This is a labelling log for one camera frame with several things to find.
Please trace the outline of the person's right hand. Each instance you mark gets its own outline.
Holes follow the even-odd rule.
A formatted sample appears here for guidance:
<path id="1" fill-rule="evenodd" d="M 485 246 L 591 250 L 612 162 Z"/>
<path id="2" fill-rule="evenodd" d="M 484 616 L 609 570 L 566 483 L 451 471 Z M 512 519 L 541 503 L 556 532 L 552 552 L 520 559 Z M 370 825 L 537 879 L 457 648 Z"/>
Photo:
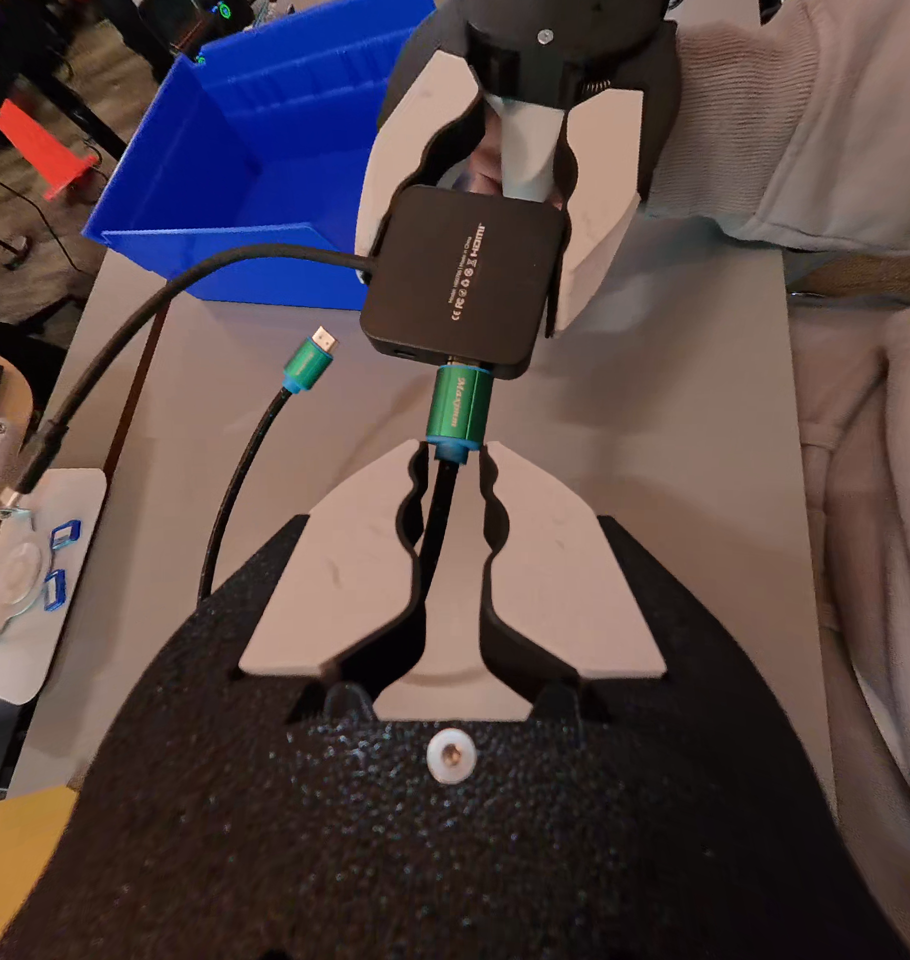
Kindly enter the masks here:
<path id="1" fill-rule="evenodd" d="M 481 195 L 502 194 L 502 136 L 498 113 L 485 104 L 485 134 L 469 156 L 461 176 L 461 189 Z"/>

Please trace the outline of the blue plastic bin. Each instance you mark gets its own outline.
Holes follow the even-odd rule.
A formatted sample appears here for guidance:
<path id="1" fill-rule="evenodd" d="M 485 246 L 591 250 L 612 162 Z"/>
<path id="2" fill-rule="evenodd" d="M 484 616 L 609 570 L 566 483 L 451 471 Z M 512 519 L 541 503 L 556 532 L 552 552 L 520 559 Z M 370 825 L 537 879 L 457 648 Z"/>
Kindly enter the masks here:
<path id="1" fill-rule="evenodd" d="M 83 235 L 167 281 L 256 244 L 352 254 L 388 78 L 435 8 L 328 2 L 180 58 Z"/>

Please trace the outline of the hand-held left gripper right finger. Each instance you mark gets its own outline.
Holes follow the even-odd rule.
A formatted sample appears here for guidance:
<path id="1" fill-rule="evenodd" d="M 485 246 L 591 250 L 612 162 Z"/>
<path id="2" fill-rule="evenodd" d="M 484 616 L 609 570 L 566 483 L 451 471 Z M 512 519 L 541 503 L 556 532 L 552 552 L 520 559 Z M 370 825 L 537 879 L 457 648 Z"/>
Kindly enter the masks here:
<path id="1" fill-rule="evenodd" d="M 499 678 L 660 678 L 665 659 L 589 504 L 500 441 L 480 453 L 480 650 Z"/>

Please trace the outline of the orange plastic object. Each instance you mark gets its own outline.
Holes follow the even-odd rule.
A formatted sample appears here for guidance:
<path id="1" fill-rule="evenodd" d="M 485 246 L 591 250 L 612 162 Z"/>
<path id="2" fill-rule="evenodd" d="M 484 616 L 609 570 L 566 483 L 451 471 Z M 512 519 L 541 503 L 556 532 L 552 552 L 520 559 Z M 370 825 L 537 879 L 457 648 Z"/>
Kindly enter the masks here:
<path id="1" fill-rule="evenodd" d="M 41 176 L 48 202 L 83 181 L 99 163 L 94 153 L 81 155 L 65 146 L 9 98 L 0 106 L 0 133 Z"/>

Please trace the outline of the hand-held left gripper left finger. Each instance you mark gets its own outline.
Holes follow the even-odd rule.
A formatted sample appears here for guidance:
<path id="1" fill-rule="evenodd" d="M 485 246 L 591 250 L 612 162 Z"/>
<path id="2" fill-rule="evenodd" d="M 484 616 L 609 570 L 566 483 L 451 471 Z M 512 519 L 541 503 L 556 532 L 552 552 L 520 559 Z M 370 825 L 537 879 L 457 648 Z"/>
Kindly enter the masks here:
<path id="1" fill-rule="evenodd" d="M 408 439 L 310 510 L 239 660 L 245 675 L 329 675 L 413 613 L 427 481 L 428 446 Z"/>

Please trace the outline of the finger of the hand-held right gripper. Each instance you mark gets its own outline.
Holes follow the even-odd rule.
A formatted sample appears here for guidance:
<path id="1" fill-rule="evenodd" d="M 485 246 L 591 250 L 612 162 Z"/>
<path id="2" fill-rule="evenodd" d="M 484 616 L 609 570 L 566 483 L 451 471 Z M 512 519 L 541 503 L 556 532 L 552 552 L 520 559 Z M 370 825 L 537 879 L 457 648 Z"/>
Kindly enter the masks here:
<path id="1" fill-rule="evenodd" d="M 608 88 L 572 107 L 562 123 L 555 179 L 568 238 L 549 337 L 564 333 L 599 292 L 639 207 L 642 114 L 640 90 Z"/>
<path id="2" fill-rule="evenodd" d="M 437 139 L 455 129 L 481 100 L 478 78 L 465 59 L 435 52 L 380 126 L 365 167 L 354 254 L 369 257 L 400 190 L 425 173 Z"/>

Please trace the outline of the yellow plastic bin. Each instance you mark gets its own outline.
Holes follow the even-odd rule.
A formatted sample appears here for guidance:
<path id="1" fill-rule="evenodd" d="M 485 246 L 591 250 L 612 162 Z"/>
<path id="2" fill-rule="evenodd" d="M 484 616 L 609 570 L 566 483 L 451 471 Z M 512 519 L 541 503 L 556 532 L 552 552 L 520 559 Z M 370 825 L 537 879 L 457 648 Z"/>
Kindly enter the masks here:
<path id="1" fill-rule="evenodd" d="M 56 786 L 0 800 L 0 938 L 46 868 L 77 798 Z"/>

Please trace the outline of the person's right forearm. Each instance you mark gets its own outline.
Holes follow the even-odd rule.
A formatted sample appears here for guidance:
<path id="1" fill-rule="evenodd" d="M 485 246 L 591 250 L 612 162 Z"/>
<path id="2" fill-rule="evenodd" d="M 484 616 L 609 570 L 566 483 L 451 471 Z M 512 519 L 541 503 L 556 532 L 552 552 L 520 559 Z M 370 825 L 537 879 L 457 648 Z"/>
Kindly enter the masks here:
<path id="1" fill-rule="evenodd" d="M 645 213 L 809 252 L 910 255 L 910 1 L 784 2 L 679 27 Z"/>

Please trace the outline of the black square adapter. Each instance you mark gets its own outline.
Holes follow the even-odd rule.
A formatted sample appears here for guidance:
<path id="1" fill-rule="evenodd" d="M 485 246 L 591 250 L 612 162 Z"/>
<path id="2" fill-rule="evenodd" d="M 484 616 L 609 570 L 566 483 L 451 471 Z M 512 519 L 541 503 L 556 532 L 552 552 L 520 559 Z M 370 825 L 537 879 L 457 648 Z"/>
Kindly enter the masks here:
<path id="1" fill-rule="evenodd" d="M 565 234 L 546 202 L 408 187 L 381 237 L 361 330 L 380 354 L 520 378 Z"/>

